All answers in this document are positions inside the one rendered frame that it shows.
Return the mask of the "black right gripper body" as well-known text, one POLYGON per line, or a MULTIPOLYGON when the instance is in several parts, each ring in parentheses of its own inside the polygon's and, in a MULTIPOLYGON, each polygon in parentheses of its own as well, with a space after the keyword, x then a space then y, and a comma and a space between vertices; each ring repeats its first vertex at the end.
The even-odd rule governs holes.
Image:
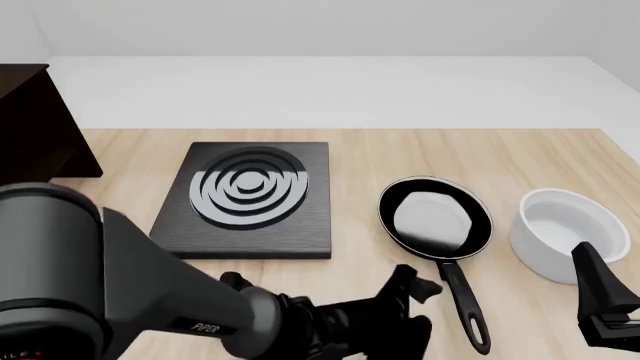
POLYGON ((640 350, 640 313, 606 311, 602 314, 578 311, 578 326, 590 347, 640 350))

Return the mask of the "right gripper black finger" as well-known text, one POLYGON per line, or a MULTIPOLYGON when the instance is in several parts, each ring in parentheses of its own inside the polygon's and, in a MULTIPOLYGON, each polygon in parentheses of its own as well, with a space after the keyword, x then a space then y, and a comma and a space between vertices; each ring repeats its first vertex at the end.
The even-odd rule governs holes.
POLYGON ((604 321, 640 321, 630 317, 640 309, 640 296, 609 269, 589 242, 572 251, 579 293, 578 320, 599 317, 604 321))

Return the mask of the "white round pot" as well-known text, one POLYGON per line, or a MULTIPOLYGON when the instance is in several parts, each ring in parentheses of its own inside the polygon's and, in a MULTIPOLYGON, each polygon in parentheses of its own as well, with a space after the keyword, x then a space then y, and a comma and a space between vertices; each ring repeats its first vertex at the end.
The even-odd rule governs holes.
POLYGON ((560 284, 577 284, 571 251, 580 242, 590 243, 606 263, 621 260, 631 247, 622 221, 588 197, 539 188, 521 198, 510 244, 531 271, 560 284))

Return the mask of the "dark wooden cabinet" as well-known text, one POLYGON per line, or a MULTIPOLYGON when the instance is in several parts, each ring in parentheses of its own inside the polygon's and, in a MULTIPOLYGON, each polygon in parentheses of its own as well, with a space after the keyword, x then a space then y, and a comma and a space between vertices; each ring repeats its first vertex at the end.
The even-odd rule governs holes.
POLYGON ((0 64, 0 186, 103 175, 46 64, 0 64))

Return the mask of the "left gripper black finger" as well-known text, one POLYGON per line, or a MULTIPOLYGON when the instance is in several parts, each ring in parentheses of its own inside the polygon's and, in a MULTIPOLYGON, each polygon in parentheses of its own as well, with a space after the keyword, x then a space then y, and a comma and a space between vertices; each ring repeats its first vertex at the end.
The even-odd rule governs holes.
POLYGON ((405 320, 399 331, 401 360, 423 360, 431 331, 432 323, 423 315, 405 320))
POLYGON ((442 290, 441 285, 423 278, 416 278, 412 282, 412 298, 419 303, 424 303, 432 296, 439 295, 442 290))

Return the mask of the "black frying pan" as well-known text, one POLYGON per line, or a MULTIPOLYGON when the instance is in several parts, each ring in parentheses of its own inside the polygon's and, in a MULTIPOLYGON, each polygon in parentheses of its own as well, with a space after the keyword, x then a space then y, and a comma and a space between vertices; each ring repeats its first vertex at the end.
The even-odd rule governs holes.
POLYGON ((378 218, 391 239, 437 264, 472 347, 486 356, 491 337, 481 307, 457 261, 489 244, 493 221, 485 204, 455 182, 433 176, 399 179, 382 191, 378 218))

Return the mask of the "flat black stove plate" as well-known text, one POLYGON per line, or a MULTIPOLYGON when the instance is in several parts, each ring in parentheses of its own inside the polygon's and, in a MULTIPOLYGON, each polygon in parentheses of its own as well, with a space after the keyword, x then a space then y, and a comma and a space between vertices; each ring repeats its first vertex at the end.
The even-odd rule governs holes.
POLYGON ((328 143, 192 143, 150 237, 185 260, 330 259, 328 143))

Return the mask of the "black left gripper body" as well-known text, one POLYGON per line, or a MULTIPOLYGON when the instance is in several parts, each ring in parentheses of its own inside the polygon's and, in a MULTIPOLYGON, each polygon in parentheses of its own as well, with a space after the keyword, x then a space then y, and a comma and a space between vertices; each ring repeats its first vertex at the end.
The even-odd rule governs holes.
POLYGON ((397 265, 378 293, 383 312, 399 320, 409 318, 409 299, 417 270, 406 264, 397 265))

